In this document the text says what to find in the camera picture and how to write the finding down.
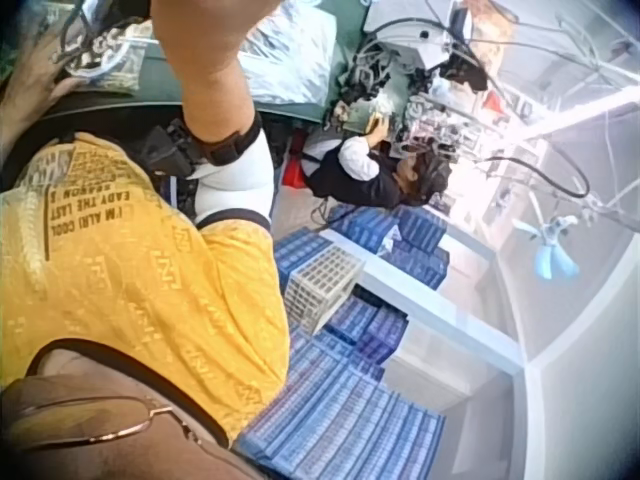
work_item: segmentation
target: blue fan blade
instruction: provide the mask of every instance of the blue fan blade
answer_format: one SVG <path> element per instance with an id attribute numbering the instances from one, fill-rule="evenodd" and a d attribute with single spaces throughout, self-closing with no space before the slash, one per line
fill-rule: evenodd
<path id="1" fill-rule="evenodd" d="M 521 222 L 520 220 L 513 220 L 513 226 L 518 230 L 522 230 L 523 232 L 531 233 L 536 237 L 540 236 L 540 230 L 535 227 L 532 227 L 528 223 Z"/>
<path id="2" fill-rule="evenodd" d="M 551 272 L 551 250 L 548 245 L 540 247 L 536 254 L 536 273 L 545 280 L 551 280 L 553 274 Z"/>
<path id="3" fill-rule="evenodd" d="M 567 277 L 575 277 L 580 273 L 580 267 L 576 265 L 567 252 L 560 245 L 552 250 L 553 262 Z"/>

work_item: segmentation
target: person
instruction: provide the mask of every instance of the person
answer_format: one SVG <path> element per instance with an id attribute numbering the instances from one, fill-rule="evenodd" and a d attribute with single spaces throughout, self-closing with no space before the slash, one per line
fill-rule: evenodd
<path id="1" fill-rule="evenodd" d="M 42 478 L 255 478 L 225 449 L 283 387 L 289 335 L 273 165 L 237 54 L 278 4 L 152 1 L 203 152 L 195 225 L 83 133 L 51 139 L 0 198 L 2 438 Z M 55 84 L 58 34 L 23 39 L 3 158 L 78 83 Z"/>
<path id="2" fill-rule="evenodd" d="M 435 193 L 447 189 L 450 170 L 442 175 L 433 168 L 442 163 L 438 155 L 409 154 L 397 163 L 380 155 L 374 158 L 371 151 L 388 136 L 388 118 L 379 120 L 368 135 L 348 140 L 332 132 L 312 132 L 301 162 L 305 183 L 318 198 L 389 210 L 426 205 Z"/>

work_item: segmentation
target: white arm sleeve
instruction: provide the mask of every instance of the white arm sleeve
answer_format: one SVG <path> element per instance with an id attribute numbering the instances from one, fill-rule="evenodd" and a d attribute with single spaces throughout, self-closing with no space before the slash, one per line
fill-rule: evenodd
<path id="1" fill-rule="evenodd" d="M 271 153 L 264 132 L 238 160 L 225 167 L 200 165 L 190 177 L 196 193 L 196 224 L 226 210 L 249 210 L 269 220 L 274 194 Z"/>
<path id="2" fill-rule="evenodd" d="M 380 174 L 380 165 L 369 158 L 369 151 L 369 144 L 364 137 L 353 137 L 344 142 L 338 159 L 354 180 L 368 182 Z"/>

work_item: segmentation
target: yellow t-shirt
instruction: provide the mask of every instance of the yellow t-shirt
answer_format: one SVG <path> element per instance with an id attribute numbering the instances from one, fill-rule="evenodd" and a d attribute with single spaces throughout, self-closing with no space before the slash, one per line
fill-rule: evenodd
<path id="1" fill-rule="evenodd" d="M 2 195 L 2 384 L 81 339 L 160 374 L 233 440 L 284 385 L 289 336 L 269 233 L 198 231 L 118 147 L 43 149 Z"/>

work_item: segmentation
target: white plastic crate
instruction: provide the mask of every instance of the white plastic crate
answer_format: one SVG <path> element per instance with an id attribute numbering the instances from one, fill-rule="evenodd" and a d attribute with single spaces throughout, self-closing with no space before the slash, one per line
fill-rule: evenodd
<path id="1" fill-rule="evenodd" d="M 284 294 L 290 322 L 317 333 L 347 300 L 364 261 L 335 245 L 291 273 Z"/>

